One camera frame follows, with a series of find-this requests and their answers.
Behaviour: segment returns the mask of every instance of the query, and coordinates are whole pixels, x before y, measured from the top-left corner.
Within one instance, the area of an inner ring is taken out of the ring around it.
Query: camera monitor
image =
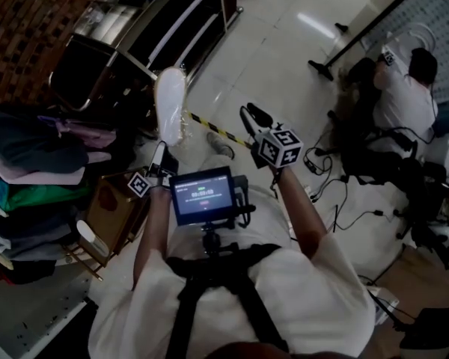
[[[170,178],[178,225],[236,217],[236,198],[229,167]]]

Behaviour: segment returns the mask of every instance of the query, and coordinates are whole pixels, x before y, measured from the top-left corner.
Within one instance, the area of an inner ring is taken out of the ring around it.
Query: black strap
[[[210,287],[225,286],[237,295],[248,320],[262,343],[270,343],[288,352],[287,343],[281,339],[268,310],[248,276],[248,269],[279,249],[276,245],[253,245],[225,257],[186,261],[167,259],[175,274],[187,279],[178,295],[180,306],[171,332],[166,359],[185,358],[192,332],[196,305]]]

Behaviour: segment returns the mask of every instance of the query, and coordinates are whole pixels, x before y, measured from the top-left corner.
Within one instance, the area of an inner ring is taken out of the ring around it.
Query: glass display case
[[[236,0],[95,0],[51,87],[69,110],[113,118],[167,67],[181,67],[190,82],[236,15]],[[142,102],[152,108],[152,95]]]

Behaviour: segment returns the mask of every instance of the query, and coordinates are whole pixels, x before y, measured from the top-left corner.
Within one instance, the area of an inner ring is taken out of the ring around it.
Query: shoe
[[[215,150],[216,153],[221,154],[222,156],[230,157],[234,159],[234,150],[231,146],[226,144],[219,135],[213,132],[209,132],[207,134],[208,144]]]

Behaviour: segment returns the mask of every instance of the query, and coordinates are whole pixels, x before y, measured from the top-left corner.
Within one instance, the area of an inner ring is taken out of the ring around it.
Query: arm
[[[374,71],[374,86],[377,89],[383,90],[388,84],[387,64],[384,56],[380,55],[377,59],[376,70]]]
[[[326,235],[324,223],[290,168],[283,169],[278,186],[299,247],[311,259]]]
[[[147,223],[144,225],[143,236],[133,266],[133,289],[135,289],[144,265],[148,261],[151,250],[157,250],[163,256],[166,254],[171,194],[164,188],[152,188],[150,199]]]

